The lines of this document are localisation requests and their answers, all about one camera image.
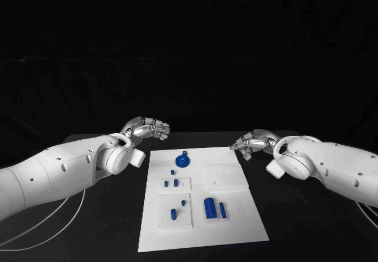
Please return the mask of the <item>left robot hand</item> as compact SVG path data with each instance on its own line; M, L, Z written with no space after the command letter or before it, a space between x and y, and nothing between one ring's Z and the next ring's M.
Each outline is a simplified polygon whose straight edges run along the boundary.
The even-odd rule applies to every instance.
M164 140L170 133L170 126L154 118L138 116L125 123L121 133L126 134L134 142L144 138Z

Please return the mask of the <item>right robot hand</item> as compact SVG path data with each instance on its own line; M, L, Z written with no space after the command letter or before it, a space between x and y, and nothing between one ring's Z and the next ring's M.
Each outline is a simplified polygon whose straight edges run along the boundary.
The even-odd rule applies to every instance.
M262 151L272 155L272 149L281 137L265 129L253 129L240 136L229 149L239 151L243 159L250 160L252 153Z

